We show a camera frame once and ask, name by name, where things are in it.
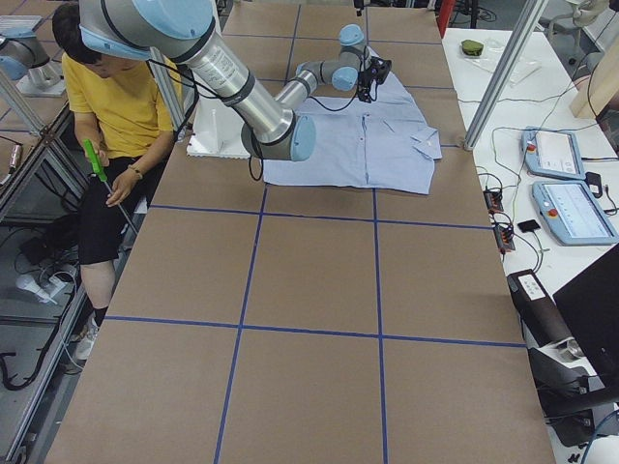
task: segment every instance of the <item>person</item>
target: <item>person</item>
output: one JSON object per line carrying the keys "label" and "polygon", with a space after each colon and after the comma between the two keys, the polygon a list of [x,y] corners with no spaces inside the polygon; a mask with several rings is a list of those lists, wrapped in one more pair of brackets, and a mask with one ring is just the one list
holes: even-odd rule
{"label": "person", "polygon": [[[64,50],[62,70],[74,134],[83,148],[89,139],[104,166],[111,193],[91,176],[81,201],[78,259],[81,281],[94,309],[75,357],[86,360],[112,298],[125,217],[139,200],[153,197],[174,135],[171,118],[148,64],[101,54],[86,47],[79,30],[79,5],[62,4],[52,17],[56,42]],[[180,94],[180,85],[175,90]]]}

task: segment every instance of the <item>cardboard panel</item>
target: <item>cardboard panel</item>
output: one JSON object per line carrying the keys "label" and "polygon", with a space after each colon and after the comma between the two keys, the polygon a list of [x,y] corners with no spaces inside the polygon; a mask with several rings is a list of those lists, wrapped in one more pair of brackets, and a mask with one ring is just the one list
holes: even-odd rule
{"label": "cardboard panel", "polygon": [[108,313],[238,324],[257,221],[151,208]]}
{"label": "cardboard panel", "polygon": [[265,217],[246,322],[375,334],[373,224]]}
{"label": "cardboard panel", "polygon": [[371,41],[440,44],[434,11],[426,9],[368,8]]}
{"label": "cardboard panel", "polygon": [[378,227],[385,334],[523,343],[491,231]]}
{"label": "cardboard panel", "polygon": [[327,218],[373,218],[369,188],[269,186],[265,211]]}
{"label": "cardboard panel", "polygon": [[235,2],[224,35],[293,37],[299,6]]}
{"label": "cardboard panel", "polygon": [[357,16],[352,2],[350,6],[304,5],[299,15],[297,38],[338,39],[339,30],[347,24],[358,24],[364,33],[366,18]]}
{"label": "cardboard panel", "polygon": [[212,462],[235,338],[105,321],[45,463]]}
{"label": "cardboard panel", "polygon": [[172,153],[154,205],[260,211],[264,184],[251,178],[246,159],[190,157],[184,146]]}
{"label": "cardboard panel", "polygon": [[453,89],[447,59],[440,43],[370,42],[378,55],[393,61],[393,72],[404,85]]}
{"label": "cardboard panel", "polygon": [[487,215],[473,155],[458,148],[442,148],[435,164],[429,195],[394,190],[377,193],[380,219],[487,227]]}
{"label": "cardboard panel", "polygon": [[555,462],[524,349],[386,340],[385,384],[391,464]]}
{"label": "cardboard panel", "polygon": [[449,89],[409,87],[407,89],[419,106],[429,126],[437,128],[442,145],[461,146],[466,135],[457,93]]}
{"label": "cardboard panel", "polygon": [[382,464],[373,339],[244,331],[221,464]]}

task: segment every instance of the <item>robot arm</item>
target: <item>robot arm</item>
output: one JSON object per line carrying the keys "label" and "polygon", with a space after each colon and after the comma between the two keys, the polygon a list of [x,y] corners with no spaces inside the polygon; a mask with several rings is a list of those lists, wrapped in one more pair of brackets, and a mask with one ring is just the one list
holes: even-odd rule
{"label": "robot arm", "polygon": [[273,98],[215,30],[210,0],[80,0],[86,46],[136,60],[148,60],[150,47],[156,47],[174,63],[187,65],[243,118],[246,149],[266,160],[311,155],[313,121],[294,109],[321,83],[341,90],[354,86],[359,70],[370,62],[363,33],[355,27],[358,31],[344,34],[338,60],[305,64]]}
{"label": "robot arm", "polygon": [[60,75],[50,66],[49,56],[28,28],[14,27],[0,35],[0,68],[11,80],[20,80],[28,74],[38,89],[60,82]]}

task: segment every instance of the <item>shirt sleeve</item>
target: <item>shirt sleeve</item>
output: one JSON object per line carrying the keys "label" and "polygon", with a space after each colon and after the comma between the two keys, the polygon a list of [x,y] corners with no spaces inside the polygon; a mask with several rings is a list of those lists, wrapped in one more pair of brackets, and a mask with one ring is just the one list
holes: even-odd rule
{"label": "shirt sleeve", "polygon": [[76,61],[72,60],[67,53],[62,55],[62,72],[67,87],[67,98],[69,100],[69,109],[75,113],[92,113],[93,109],[88,104],[84,95],[81,81],[78,77],[77,66],[80,66]]}

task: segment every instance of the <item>power adapter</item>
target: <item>power adapter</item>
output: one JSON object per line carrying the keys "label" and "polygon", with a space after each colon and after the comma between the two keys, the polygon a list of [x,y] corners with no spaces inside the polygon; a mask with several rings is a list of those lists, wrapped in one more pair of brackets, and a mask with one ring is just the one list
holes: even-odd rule
{"label": "power adapter", "polygon": [[32,239],[21,244],[19,246],[19,251],[23,253],[26,259],[33,266],[38,265],[44,259],[51,256],[51,249],[47,243],[39,237],[33,237]]}

